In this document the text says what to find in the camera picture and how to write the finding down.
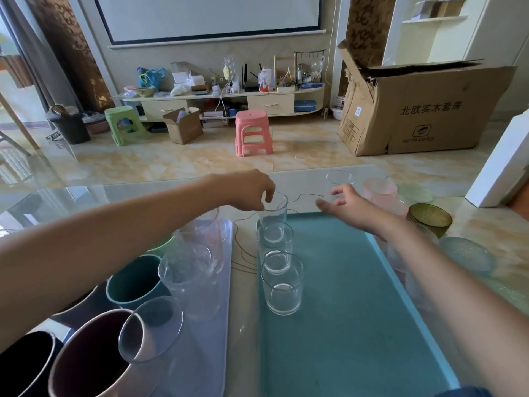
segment person's left hand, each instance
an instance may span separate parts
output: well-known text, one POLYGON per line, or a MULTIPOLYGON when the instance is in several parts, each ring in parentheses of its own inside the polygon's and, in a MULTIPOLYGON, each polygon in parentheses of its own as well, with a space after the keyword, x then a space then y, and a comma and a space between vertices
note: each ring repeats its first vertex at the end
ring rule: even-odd
POLYGON ((266 192, 265 200, 271 202, 276 191, 276 185, 270 177, 258 169, 216 176, 217 190, 225 195, 226 204, 239 210, 264 210, 263 193, 266 192))

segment pink plastic stool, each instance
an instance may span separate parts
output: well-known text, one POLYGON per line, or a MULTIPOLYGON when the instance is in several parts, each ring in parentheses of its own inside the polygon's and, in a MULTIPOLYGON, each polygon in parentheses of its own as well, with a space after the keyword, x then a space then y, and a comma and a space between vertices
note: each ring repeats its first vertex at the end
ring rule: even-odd
POLYGON ((264 149, 266 154, 272 154, 272 136, 270 135, 270 126, 268 117, 264 110, 247 110, 240 111, 235 116, 235 151, 238 157, 244 157, 244 152, 256 152, 264 149), (261 128, 261 131, 244 132, 250 126, 261 128), (261 135, 263 141, 260 143, 244 143, 245 136, 261 135))

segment gray curtain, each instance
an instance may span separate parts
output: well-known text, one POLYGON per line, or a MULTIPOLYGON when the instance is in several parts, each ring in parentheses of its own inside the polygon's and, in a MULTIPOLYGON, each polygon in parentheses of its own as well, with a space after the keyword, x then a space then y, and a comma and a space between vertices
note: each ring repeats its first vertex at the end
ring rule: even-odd
POLYGON ((43 101, 44 109, 54 104, 82 107, 59 61, 44 38, 25 0, 0 0, 0 17, 25 58, 43 101))

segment blue sleeve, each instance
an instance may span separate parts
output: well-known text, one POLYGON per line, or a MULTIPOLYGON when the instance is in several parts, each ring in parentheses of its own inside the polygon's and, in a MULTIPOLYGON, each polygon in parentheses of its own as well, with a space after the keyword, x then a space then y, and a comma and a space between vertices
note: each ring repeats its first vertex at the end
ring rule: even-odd
POLYGON ((493 395, 486 388, 466 386, 445 391, 435 397, 493 397, 493 395))

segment patterned brown wallpaper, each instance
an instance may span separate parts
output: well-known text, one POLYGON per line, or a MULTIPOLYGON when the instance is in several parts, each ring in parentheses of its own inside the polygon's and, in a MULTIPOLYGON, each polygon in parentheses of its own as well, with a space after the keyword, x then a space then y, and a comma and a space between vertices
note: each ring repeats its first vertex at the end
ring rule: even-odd
POLYGON ((86 110, 114 107, 68 0, 27 0, 86 110))
MULTIPOLYGON (((351 0, 346 41, 362 64, 382 64, 394 7, 395 0, 351 0)), ((339 94, 343 96, 346 91, 347 78, 342 69, 339 94)))

